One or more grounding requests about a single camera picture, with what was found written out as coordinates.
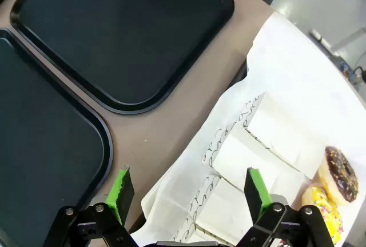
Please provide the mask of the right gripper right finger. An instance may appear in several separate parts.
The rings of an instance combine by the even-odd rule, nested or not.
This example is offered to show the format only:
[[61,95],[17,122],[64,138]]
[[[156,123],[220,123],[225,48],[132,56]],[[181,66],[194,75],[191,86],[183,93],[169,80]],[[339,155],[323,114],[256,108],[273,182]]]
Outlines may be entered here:
[[270,246],[275,239],[288,246],[334,246],[319,208],[273,202],[258,169],[247,168],[244,193],[253,226],[237,246]]

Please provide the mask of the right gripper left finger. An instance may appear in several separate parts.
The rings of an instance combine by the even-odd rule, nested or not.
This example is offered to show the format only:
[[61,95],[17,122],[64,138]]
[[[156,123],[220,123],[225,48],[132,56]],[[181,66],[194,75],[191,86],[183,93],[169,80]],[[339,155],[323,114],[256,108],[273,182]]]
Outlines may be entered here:
[[88,246],[102,239],[107,246],[137,246],[124,227],[133,196],[130,169],[120,170],[105,202],[60,208],[43,245]]

